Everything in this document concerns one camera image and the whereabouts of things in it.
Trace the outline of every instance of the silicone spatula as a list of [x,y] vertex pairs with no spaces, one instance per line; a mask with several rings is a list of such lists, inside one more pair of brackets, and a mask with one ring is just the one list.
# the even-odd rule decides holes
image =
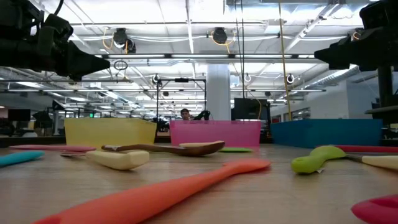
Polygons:
[[117,170],[130,170],[149,161],[149,152],[137,151],[127,154],[115,152],[90,151],[86,157],[106,167]]
[[204,156],[215,153],[222,149],[225,145],[223,141],[211,142],[201,146],[192,147],[168,147],[136,144],[132,146],[103,146],[102,149],[107,151],[125,151],[125,150],[145,150],[150,152],[168,152],[179,156]]
[[321,168],[325,161],[345,156],[346,153],[335,146],[321,146],[311,151],[309,156],[294,159],[292,169],[296,173],[310,174]]
[[140,223],[227,177],[263,169],[270,164],[262,159],[227,162],[218,170],[125,190],[92,200],[39,220],[35,224]]
[[27,162],[44,155],[44,151],[16,152],[0,156],[0,167]]
[[348,154],[346,158],[372,166],[398,169],[398,156],[357,156]]
[[20,146],[10,146],[10,148],[25,149],[25,150],[68,151],[68,152],[87,152],[95,150],[95,147],[89,147],[89,146],[51,146],[51,145],[20,145]]
[[359,202],[351,211],[360,220],[370,224],[398,223],[398,195]]

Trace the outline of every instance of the desk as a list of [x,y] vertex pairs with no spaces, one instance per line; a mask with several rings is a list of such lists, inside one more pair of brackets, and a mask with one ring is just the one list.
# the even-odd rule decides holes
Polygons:
[[[0,149],[0,154],[11,151]],[[255,154],[216,153],[207,158],[151,154],[151,161],[121,172],[84,158],[46,152],[40,161],[0,169],[1,223],[29,223],[73,205],[121,190],[217,169],[232,159],[270,159],[272,169],[232,177],[148,220],[153,223],[362,223],[355,203],[398,194],[398,172],[340,160],[321,174],[295,175],[290,161],[308,149],[263,145]]]

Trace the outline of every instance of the blue bin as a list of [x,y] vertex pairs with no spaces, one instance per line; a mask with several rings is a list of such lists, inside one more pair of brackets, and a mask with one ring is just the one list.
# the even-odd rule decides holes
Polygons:
[[378,146],[380,119],[306,119],[271,124],[275,144],[314,148],[321,145]]

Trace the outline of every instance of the plastic bin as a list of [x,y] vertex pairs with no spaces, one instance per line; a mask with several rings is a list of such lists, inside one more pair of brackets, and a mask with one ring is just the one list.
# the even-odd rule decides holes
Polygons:
[[228,147],[257,148],[260,121],[171,121],[172,145],[189,142],[225,141]]
[[134,118],[68,118],[65,135],[69,146],[125,146],[153,144],[156,124]]
[[378,146],[379,119],[306,119],[271,125],[275,144],[314,148],[321,145]]

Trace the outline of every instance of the white column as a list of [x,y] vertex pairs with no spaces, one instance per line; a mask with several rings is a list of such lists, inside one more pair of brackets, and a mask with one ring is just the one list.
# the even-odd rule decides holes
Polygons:
[[207,110],[210,119],[231,120],[230,73],[228,64],[209,64],[207,67]]

